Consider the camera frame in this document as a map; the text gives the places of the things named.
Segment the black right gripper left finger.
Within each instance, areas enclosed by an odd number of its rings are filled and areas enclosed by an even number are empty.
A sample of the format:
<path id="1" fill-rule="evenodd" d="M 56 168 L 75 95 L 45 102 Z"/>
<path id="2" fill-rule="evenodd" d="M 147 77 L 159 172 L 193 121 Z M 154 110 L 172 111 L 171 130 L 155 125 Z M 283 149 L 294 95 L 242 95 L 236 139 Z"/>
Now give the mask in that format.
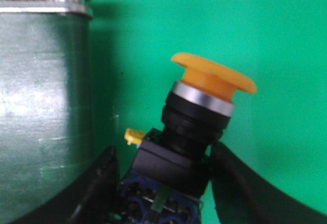
<path id="1" fill-rule="evenodd" d="M 109 146 L 68 187 L 12 223 L 105 223 L 119 178 L 116 148 Z"/>

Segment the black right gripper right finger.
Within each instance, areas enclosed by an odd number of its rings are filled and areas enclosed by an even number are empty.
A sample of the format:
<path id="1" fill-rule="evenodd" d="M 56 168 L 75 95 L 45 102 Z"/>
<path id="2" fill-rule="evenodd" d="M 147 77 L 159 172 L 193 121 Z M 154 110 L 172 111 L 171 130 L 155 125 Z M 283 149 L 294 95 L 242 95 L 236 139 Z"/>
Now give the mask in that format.
<path id="1" fill-rule="evenodd" d="M 270 184 L 221 142 L 211 147 L 211 164 L 220 223 L 326 223 L 325 214 Z"/>

